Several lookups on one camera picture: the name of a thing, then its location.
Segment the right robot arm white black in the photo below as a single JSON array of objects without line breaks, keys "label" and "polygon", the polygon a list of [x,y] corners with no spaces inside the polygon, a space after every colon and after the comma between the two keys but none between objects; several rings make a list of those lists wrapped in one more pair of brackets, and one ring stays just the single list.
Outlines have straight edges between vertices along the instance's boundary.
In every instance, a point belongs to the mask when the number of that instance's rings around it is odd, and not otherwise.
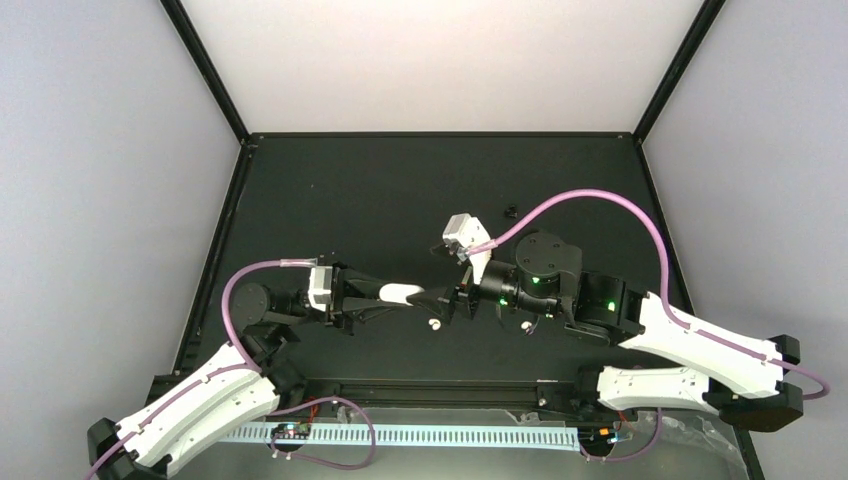
[{"label": "right robot arm white black", "polygon": [[691,410],[769,433],[804,413],[801,389],[784,380],[789,366],[800,361],[797,339],[752,339],[666,309],[655,293],[583,270],[581,250],[549,232],[524,235],[512,262],[472,259],[455,286],[418,288],[404,301],[442,324],[456,312],[473,317],[481,303],[491,302],[498,311],[531,314],[521,327],[526,334],[543,319],[560,319],[566,333],[580,340],[675,362],[672,368],[582,368],[569,401],[585,419],[606,409]]}]

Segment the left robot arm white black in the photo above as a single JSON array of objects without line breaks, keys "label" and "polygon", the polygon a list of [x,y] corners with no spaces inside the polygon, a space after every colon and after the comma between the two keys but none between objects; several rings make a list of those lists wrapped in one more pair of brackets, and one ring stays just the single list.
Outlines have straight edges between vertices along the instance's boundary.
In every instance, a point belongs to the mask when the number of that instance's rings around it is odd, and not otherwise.
[{"label": "left robot arm white black", "polygon": [[[282,302],[265,300],[248,314],[232,301],[236,284],[264,269],[306,269],[308,286]],[[377,279],[318,259],[279,259],[250,264],[226,283],[221,314],[226,342],[213,356],[161,397],[119,421],[103,418],[87,432],[88,479],[169,479],[210,445],[246,422],[286,416],[324,404],[364,409],[338,395],[305,400],[304,380],[284,351],[299,323],[344,328],[362,311],[410,306],[422,287]]]}]

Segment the white earbud charging case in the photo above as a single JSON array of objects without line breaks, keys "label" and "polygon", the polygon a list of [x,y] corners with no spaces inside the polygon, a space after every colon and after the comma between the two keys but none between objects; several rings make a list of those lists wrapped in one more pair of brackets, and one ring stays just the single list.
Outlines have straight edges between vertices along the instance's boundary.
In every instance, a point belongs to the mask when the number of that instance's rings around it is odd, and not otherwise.
[{"label": "white earbud charging case", "polygon": [[424,291],[419,285],[386,283],[379,289],[378,299],[382,302],[411,306],[409,298]]}]

